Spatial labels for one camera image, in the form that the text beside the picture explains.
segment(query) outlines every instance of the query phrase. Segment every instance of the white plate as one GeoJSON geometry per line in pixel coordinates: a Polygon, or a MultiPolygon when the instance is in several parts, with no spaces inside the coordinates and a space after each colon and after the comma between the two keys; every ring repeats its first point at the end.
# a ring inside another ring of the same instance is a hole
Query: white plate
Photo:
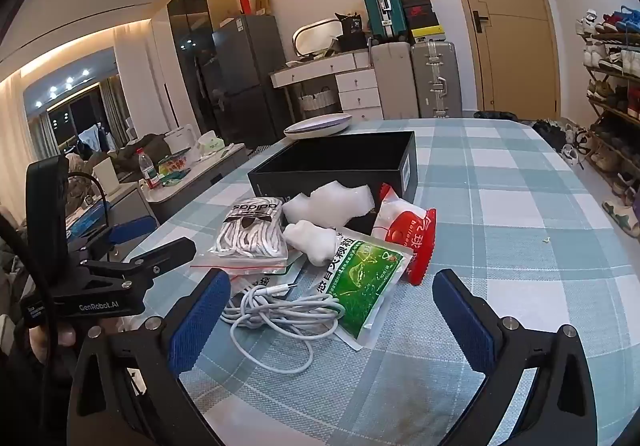
{"type": "Polygon", "coordinates": [[[333,126],[339,126],[343,123],[349,124],[351,121],[351,115],[348,113],[329,113],[327,115],[319,115],[318,117],[312,117],[311,119],[305,119],[304,121],[296,122],[284,130],[286,134],[302,133],[315,131],[319,129],[329,128],[333,126]]]}
{"type": "Polygon", "coordinates": [[[349,115],[348,119],[345,119],[340,124],[334,124],[333,126],[327,126],[327,127],[315,129],[315,130],[298,131],[294,133],[288,133],[287,131],[285,131],[284,135],[291,140],[315,139],[316,137],[327,137],[328,135],[333,135],[334,133],[338,133],[346,129],[350,124],[351,124],[351,115],[349,115]]]}

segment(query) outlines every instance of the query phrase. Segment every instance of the water bottle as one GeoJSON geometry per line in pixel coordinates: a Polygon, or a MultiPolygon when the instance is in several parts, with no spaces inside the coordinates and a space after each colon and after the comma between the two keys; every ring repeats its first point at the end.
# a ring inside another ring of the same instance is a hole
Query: water bottle
{"type": "Polygon", "coordinates": [[[136,153],[138,154],[138,162],[140,164],[142,176],[145,177],[146,183],[149,185],[149,189],[152,190],[160,183],[160,175],[158,175],[149,155],[147,155],[142,148],[138,148],[136,153]]]}

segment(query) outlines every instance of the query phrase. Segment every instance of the white sticker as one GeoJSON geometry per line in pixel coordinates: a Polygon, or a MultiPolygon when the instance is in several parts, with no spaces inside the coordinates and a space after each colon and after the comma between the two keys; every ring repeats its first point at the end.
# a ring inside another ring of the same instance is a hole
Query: white sticker
{"type": "Polygon", "coordinates": [[[406,156],[404,164],[402,165],[402,193],[406,191],[406,187],[409,185],[409,179],[411,178],[411,167],[409,166],[409,155],[406,156]]]}

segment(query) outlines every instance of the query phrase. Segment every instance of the gray refrigerator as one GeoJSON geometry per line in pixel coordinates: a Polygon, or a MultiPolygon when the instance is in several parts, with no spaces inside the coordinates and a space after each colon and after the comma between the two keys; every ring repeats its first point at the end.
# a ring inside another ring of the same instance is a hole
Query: gray refrigerator
{"type": "Polygon", "coordinates": [[[273,16],[241,15],[213,32],[225,84],[224,108],[249,148],[270,145],[292,124],[282,90],[270,72],[284,68],[286,58],[273,16]]]}

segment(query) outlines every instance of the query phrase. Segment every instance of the red and white snack package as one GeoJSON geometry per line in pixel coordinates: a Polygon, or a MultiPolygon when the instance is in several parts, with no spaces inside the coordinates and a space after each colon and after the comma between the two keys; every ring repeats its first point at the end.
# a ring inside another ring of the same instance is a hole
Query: red and white snack package
{"type": "Polygon", "coordinates": [[[399,243],[414,250],[414,258],[407,268],[412,285],[420,285],[429,267],[436,240],[436,210],[402,200],[388,184],[380,190],[382,205],[376,217],[371,236],[399,243]]]}

